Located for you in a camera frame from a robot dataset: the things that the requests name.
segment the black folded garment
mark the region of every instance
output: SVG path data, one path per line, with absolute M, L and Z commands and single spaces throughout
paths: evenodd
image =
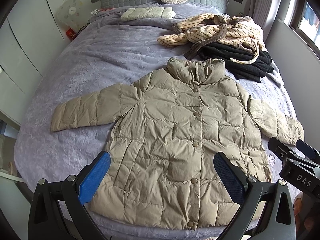
M 260 78 L 265 77 L 266 73 L 273 72 L 273 67 L 270 65 L 272 58 L 268 52 L 262 50 L 260 50 L 257 60 L 250 65 L 233 62 L 230 58 L 246 61 L 251 60 L 253 54 L 218 42 L 202 47 L 199 49 L 198 55 L 202 60 L 209 58 L 223 59 L 226 69 L 229 70 L 236 79 L 249 79 L 260 83 Z

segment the finger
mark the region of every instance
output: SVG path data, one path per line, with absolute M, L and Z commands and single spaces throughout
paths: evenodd
M 301 208 L 302 208 L 302 200 L 301 198 L 297 198 L 293 204 L 293 213 L 295 216 L 299 214 L 299 212 L 301 211 Z
M 304 226 L 306 228 L 306 230 L 308 230 L 309 232 L 311 231 L 311 229 L 313 228 L 314 224 L 315 224 L 315 221 L 313 218 L 307 218 L 305 221 L 304 221 Z
M 294 220 L 296 222 L 296 231 L 298 231 L 299 228 L 300 228 L 300 217 L 299 216 L 295 216 Z

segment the jacket collar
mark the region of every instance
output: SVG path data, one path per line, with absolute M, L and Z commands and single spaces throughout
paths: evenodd
M 225 65 L 222 59 L 207 59 L 204 62 L 170 58 L 168 72 L 187 84 L 207 85 L 220 82 L 225 76 Z

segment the jacket sleeve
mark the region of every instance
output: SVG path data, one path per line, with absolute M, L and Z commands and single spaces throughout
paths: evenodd
M 253 99 L 249 93 L 237 84 L 241 101 L 249 116 L 267 137 L 276 137 L 283 143 L 295 145 L 298 139 L 304 140 L 301 123 L 280 111 L 274 110 L 261 100 Z
M 114 84 L 58 105 L 52 117 L 51 131 L 114 122 L 140 100 L 150 77 L 151 73 L 132 85 Z

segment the jacket pocket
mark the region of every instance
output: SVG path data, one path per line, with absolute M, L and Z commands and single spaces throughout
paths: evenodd
M 118 170 L 114 185 L 124 189 L 131 173 L 132 167 L 135 163 L 136 157 L 142 144 L 136 141 L 131 141 L 125 150 L 120 168 Z

